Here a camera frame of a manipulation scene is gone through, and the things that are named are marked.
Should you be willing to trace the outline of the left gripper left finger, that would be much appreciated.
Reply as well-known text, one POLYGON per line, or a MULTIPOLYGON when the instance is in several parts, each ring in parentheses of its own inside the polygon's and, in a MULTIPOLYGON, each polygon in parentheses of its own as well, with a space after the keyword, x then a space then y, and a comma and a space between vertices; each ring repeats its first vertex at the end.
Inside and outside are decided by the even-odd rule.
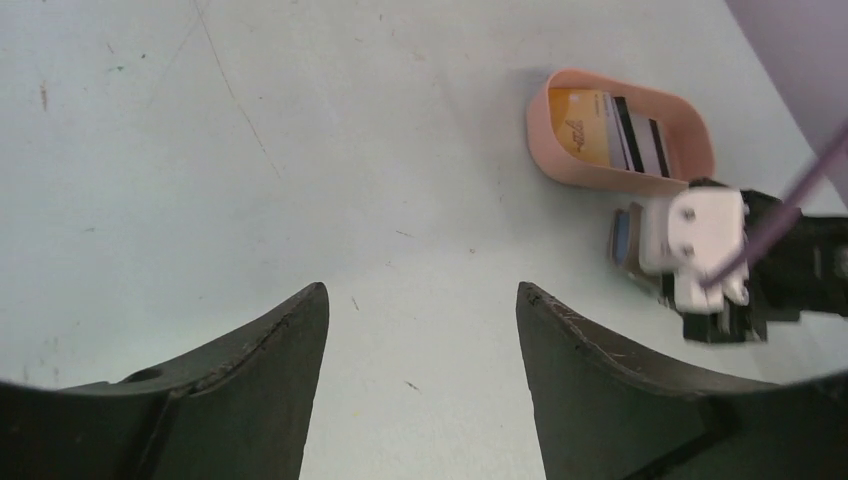
POLYGON ((296 479, 329 327, 316 282, 117 383, 3 383, 5 479, 296 479))

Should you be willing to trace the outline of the grey card holder wallet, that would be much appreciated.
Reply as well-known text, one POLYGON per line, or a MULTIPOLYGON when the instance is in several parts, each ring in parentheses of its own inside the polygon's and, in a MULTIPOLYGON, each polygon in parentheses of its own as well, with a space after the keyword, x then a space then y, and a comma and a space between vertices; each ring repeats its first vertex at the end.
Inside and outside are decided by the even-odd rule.
POLYGON ((608 242, 608 258, 640 289, 651 296, 661 293, 662 279, 646 273, 640 265, 640 231, 643 208, 631 202, 627 209, 616 209, 608 242))

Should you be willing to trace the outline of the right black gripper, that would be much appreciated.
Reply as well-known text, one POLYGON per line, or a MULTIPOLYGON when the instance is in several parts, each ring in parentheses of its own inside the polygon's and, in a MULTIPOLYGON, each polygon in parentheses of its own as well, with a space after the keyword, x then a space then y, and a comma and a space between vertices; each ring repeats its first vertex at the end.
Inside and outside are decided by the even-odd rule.
POLYGON ((662 275, 662 300, 677 313, 683 322, 683 337, 687 341, 703 344, 764 343, 768 340, 765 310, 754 298, 742 306, 724 298, 723 309, 718 313, 700 314, 684 312, 674 300, 674 275, 662 275))

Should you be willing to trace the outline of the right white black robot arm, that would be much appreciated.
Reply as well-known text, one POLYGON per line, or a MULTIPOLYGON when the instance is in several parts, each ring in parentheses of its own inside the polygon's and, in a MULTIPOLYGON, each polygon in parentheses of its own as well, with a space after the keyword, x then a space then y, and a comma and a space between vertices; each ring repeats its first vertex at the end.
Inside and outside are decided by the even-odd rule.
POLYGON ((781 200, 698 180, 640 214, 639 266, 658 278, 683 336, 706 344, 766 341, 770 322, 803 312, 847 316, 847 219, 793 208, 772 242, 755 241, 781 200))

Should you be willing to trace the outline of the pink oval tray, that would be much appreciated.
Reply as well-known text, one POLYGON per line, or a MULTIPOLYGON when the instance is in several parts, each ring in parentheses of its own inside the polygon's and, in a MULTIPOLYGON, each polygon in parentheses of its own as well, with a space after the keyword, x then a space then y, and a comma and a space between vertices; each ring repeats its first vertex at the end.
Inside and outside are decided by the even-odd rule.
POLYGON ((700 113, 675 94, 628 83, 595 72, 567 68, 552 73, 533 95, 526 110, 527 145, 539 169, 565 185, 641 196, 673 195, 692 180, 710 178, 715 155, 708 128, 700 113), (664 128, 669 148, 670 176, 652 176, 611 167, 594 166, 574 158, 557 141, 550 122, 548 90, 598 89, 623 96, 638 114, 664 128))

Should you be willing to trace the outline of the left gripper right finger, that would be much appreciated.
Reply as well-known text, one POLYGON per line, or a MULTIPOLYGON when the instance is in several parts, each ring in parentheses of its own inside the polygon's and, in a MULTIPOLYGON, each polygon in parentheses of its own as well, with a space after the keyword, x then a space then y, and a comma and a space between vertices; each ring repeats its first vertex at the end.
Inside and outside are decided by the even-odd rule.
POLYGON ((843 479, 847 377, 788 385, 664 355, 530 282, 516 319, 550 479, 843 479))

